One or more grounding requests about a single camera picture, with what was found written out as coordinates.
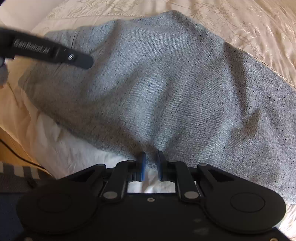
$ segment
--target wire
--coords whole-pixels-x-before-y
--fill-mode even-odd
[[[11,149],[2,139],[0,139],[0,142],[8,149],[8,150],[10,150],[17,158],[19,158],[19,159],[21,159],[22,161],[24,161],[24,162],[27,162],[27,163],[29,163],[29,164],[31,164],[31,165],[34,165],[34,166],[36,166],[36,167],[39,167],[39,168],[41,168],[41,169],[43,169],[43,170],[46,170],[43,166],[40,166],[40,165],[38,165],[38,164],[35,164],[34,162],[31,162],[31,161],[28,161],[28,160],[26,160],[26,159],[24,159],[24,158],[22,158],[22,157],[20,157],[18,154],[16,154],[14,151],[13,151],[13,149]]]

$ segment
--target screw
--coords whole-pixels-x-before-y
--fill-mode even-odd
[[[150,198],[147,198],[147,201],[148,201],[148,202],[154,202],[155,199],[154,199],[153,197],[150,197]]]
[[[114,199],[114,198],[117,198],[117,193],[113,191],[105,192],[103,196],[104,198],[107,198],[107,199]]]
[[[199,197],[199,194],[197,192],[190,191],[190,192],[185,192],[184,196],[185,198],[188,198],[188,199],[196,199]]]
[[[69,60],[74,59],[74,54],[70,54],[69,57],[68,57],[68,59],[69,59]]]

